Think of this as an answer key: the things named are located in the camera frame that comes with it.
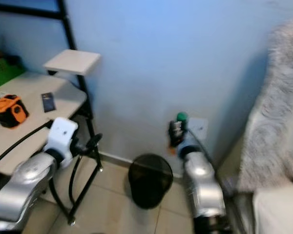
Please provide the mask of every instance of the electrical outlet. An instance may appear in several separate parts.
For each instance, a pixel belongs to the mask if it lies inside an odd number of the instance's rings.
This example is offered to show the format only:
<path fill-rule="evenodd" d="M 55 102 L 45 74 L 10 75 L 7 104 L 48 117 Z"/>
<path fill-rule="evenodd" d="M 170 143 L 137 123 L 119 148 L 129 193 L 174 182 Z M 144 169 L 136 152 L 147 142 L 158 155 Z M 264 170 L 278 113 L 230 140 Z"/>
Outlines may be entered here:
<path fill-rule="evenodd" d="M 205 118 L 189 118 L 188 129 L 190 129 L 199 140 L 207 137 L 209 121 Z"/>

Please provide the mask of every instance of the floor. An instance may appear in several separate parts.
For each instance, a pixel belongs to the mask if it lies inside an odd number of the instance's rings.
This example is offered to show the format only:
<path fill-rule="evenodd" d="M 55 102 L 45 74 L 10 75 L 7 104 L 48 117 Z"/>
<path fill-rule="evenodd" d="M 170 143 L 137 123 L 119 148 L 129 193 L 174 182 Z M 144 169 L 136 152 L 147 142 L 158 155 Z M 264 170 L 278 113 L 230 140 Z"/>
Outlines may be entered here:
<path fill-rule="evenodd" d="M 56 204 L 40 199 L 24 234 L 192 234 L 182 186 L 174 182 L 162 203 L 143 210 L 130 197 L 128 169 L 103 162 L 70 227 Z"/>

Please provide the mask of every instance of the wall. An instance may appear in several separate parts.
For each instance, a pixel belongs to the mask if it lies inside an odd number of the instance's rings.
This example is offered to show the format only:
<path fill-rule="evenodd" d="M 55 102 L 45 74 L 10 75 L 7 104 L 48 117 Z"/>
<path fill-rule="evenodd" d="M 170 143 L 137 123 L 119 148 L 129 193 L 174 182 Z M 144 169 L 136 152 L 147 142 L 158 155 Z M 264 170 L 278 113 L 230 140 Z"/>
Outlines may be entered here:
<path fill-rule="evenodd" d="M 56 8 L 51 0 L 4 2 Z M 77 47 L 103 56 L 87 77 L 101 150 L 125 160 L 154 152 L 177 173 L 168 121 L 179 111 L 207 118 L 206 146 L 219 159 L 259 92 L 269 32 L 293 18 L 293 0 L 66 2 Z M 0 47 L 45 72 L 67 44 L 57 21 L 0 13 Z"/>

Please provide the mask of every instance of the gray fur blanket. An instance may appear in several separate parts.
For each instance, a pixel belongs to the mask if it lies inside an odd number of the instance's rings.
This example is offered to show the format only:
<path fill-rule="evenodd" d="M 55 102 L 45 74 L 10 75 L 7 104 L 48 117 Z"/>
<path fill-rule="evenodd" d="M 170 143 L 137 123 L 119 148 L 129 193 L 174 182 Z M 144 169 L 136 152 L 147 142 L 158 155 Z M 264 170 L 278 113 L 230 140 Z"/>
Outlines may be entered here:
<path fill-rule="evenodd" d="M 250 114 L 238 191 L 293 181 L 293 21 L 272 35 L 268 74 Z"/>

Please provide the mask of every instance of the wooden desk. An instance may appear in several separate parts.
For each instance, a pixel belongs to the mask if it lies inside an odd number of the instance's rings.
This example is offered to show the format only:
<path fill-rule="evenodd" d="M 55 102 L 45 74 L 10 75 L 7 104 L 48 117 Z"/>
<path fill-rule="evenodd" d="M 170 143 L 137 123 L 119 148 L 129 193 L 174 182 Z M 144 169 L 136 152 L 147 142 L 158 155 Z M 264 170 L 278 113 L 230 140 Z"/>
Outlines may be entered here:
<path fill-rule="evenodd" d="M 69 81 L 26 72 L 0 87 L 0 91 L 21 97 L 29 112 L 27 120 L 15 129 L 0 125 L 0 155 L 20 138 L 56 117 L 70 118 L 86 100 L 86 94 Z M 41 94 L 52 92 L 56 110 L 43 111 Z M 46 141 L 48 129 L 41 129 L 18 145 L 0 161 L 0 173 L 10 175 L 15 167 L 39 150 Z"/>

